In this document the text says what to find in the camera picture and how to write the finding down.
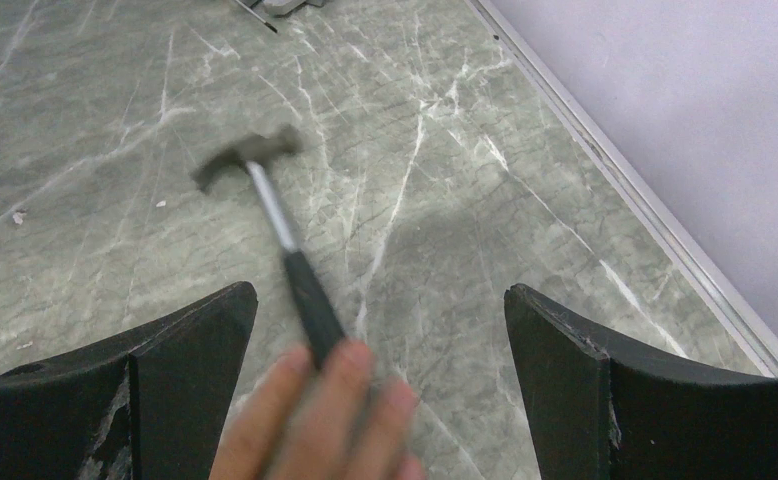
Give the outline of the claw hammer with black grip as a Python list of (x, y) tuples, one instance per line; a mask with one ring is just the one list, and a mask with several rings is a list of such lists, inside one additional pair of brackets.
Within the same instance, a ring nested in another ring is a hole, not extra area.
[(206, 194), (225, 169), (236, 167), (252, 178), (270, 225), (282, 250), (282, 263), (291, 297), (313, 353), (322, 367), (346, 334), (336, 312), (301, 247), (294, 223), (269, 175), (270, 164), (284, 156), (299, 154), (303, 142), (298, 129), (284, 124), (270, 136), (252, 133), (236, 140), (195, 168), (190, 178)]

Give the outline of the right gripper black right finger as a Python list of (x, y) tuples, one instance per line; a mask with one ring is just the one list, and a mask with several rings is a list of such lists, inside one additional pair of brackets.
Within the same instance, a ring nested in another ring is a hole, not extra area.
[(545, 479), (778, 479), (778, 379), (712, 367), (524, 284), (509, 344)]

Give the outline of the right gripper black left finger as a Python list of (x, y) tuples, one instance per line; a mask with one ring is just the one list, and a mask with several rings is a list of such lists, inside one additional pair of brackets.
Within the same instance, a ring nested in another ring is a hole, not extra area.
[(258, 301), (233, 283), (0, 375), (0, 479), (205, 479)]

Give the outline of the person's right hand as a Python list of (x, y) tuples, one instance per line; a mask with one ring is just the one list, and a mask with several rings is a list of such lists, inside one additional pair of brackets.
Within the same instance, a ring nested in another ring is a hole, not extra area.
[(345, 341), (309, 392), (311, 352), (291, 347), (222, 434), (211, 478), (426, 478), (407, 447), (418, 397), (396, 378), (368, 404), (373, 365), (367, 345)]

